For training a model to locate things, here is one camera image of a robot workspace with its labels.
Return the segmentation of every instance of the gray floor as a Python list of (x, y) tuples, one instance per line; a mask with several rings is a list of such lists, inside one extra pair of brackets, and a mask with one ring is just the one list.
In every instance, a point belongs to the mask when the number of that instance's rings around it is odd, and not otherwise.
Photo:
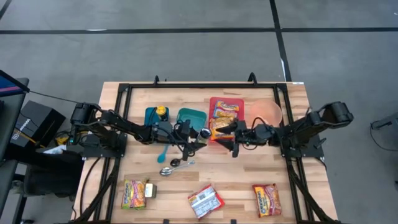
[[(398, 2), (277, 0), (282, 27), (398, 27)], [(0, 30), (273, 27), (261, 0), (13, 0)], [(292, 79), (305, 82), (314, 108), (347, 102), (355, 120), (322, 136), (328, 177), (340, 220), (396, 223), (398, 153), (372, 142), (369, 123), (398, 111), (398, 32), (284, 33)], [(30, 78), (30, 88), (97, 102), (105, 81), (247, 79), (282, 81), (275, 34), (0, 35), (0, 69)], [(28, 100), (70, 116), (70, 103), (30, 94)], [(398, 149), (389, 128), (374, 133)], [(1, 224), (10, 223), (14, 195)], [(72, 203), (29, 198), (24, 218), (65, 222)]]

